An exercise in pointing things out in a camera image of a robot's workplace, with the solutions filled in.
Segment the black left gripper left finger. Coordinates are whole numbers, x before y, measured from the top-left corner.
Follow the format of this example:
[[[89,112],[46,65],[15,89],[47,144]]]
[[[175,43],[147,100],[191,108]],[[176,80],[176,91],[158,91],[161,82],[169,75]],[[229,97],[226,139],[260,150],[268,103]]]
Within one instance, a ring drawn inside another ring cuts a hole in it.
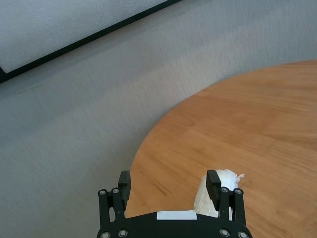
[[[122,171],[118,186],[111,191],[102,189],[98,191],[100,224],[110,223],[110,208],[113,208],[115,219],[124,219],[131,190],[131,176],[129,171]]]

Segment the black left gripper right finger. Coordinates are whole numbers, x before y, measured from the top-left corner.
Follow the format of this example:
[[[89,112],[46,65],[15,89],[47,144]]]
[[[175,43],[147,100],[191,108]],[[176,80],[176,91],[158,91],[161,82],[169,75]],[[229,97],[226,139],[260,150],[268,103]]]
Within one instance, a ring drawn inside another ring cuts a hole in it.
[[[218,217],[229,221],[229,209],[232,209],[232,221],[246,224],[244,208],[244,192],[239,188],[229,190],[222,186],[220,178],[215,170],[207,171],[207,192],[212,200]]]

